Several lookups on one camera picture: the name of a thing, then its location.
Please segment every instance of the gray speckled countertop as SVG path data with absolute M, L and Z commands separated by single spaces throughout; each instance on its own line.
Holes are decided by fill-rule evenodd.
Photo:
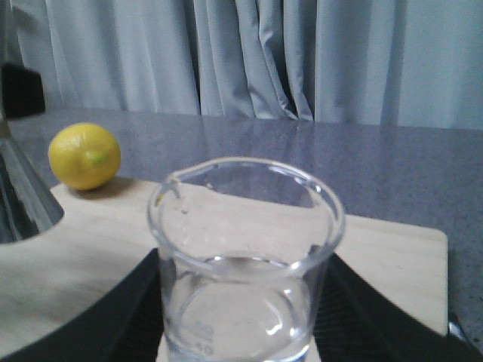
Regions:
M 10 121 L 49 186 L 57 181 L 48 144 L 79 121 L 118 137 L 122 176 L 161 181 L 209 158 L 273 158 L 323 179 L 348 213 L 442 230 L 450 245 L 449 309 L 483 351 L 483 131 L 80 109 Z

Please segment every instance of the cutting board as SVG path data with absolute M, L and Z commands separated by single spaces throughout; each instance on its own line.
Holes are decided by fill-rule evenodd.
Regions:
M 92 192 L 55 186 L 62 220 L 43 235 L 0 245 L 0 357 L 78 316 L 156 247 L 146 225 L 155 186 L 122 177 Z M 446 334 L 445 234 L 348 216 L 337 253 L 386 298 Z

